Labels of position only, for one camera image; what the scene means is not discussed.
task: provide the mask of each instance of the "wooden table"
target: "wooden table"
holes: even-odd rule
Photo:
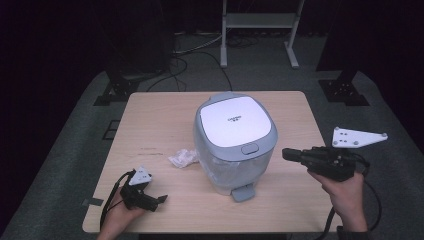
[[[256,196],[236,203],[218,194],[199,163],[177,168],[169,160],[180,149],[194,150],[197,108],[216,92],[134,93],[123,114],[93,198],[106,202],[114,183],[141,165],[153,180],[152,197],[169,195],[156,212],[148,212],[127,229],[137,233],[287,233],[322,232],[331,209],[321,185],[299,163],[282,158],[283,148],[324,146],[302,92],[242,92],[268,110],[279,140]],[[99,231],[103,206],[90,205],[86,232]],[[341,225],[335,216],[331,231]]]

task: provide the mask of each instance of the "white lid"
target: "white lid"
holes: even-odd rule
[[[251,97],[238,97],[208,105],[200,110],[209,141],[218,147],[234,147],[265,137],[271,121]]]

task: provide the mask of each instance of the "white metal stand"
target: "white metal stand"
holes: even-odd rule
[[[227,13],[227,0],[223,0],[221,67],[228,66],[226,45],[228,28],[291,28],[290,39],[284,42],[284,45],[292,68],[299,68],[293,52],[293,42],[304,3],[305,0],[299,1],[296,13]]]

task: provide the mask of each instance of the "hand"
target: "hand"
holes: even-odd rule
[[[122,202],[121,188],[118,188],[110,203],[110,207],[114,207],[107,212],[97,240],[112,240],[117,238],[134,219],[146,212],[146,210],[141,208],[128,210],[124,202]]]
[[[342,219],[345,231],[368,231],[362,205],[364,176],[361,173],[355,172],[352,178],[343,182],[336,182],[310,171],[308,173],[320,182],[322,188],[330,195],[331,203]]]

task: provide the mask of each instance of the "white tissue paper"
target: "white tissue paper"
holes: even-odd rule
[[[192,163],[199,162],[196,150],[179,150],[175,156],[168,157],[169,161],[172,162],[178,168],[184,168]]]

